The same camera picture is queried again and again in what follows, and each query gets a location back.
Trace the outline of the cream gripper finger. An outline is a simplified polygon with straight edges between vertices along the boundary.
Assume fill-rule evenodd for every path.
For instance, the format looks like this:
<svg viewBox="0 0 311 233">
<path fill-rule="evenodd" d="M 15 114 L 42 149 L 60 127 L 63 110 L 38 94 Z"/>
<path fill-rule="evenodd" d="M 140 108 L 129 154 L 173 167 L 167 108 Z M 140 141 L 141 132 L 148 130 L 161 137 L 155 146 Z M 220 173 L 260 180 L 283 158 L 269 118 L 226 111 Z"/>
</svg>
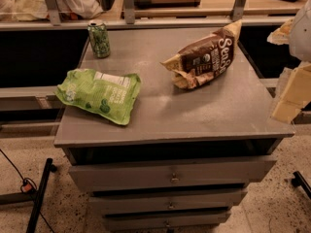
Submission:
<svg viewBox="0 0 311 233">
<path fill-rule="evenodd" d="M 271 117 L 291 123 L 311 102 L 311 63 L 285 68 L 277 86 Z"/>
</svg>

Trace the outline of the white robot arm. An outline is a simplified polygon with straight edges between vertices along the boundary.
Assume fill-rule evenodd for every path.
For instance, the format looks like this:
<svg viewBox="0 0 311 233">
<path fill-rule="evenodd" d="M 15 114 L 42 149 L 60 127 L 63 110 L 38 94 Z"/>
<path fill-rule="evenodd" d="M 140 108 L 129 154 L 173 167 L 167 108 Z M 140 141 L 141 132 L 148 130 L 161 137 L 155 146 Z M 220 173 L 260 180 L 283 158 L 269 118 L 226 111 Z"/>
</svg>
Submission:
<svg viewBox="0 0 311 233">
<path fill-rule="evenodd" d="M 272 117 L 291 123 L 311 102 L 311 0 L 272 32 L 267 41 L 289 46 L 290 55 L 300 60 L 294 69 L 285 68 L 276 87 Z"/>
</svg>

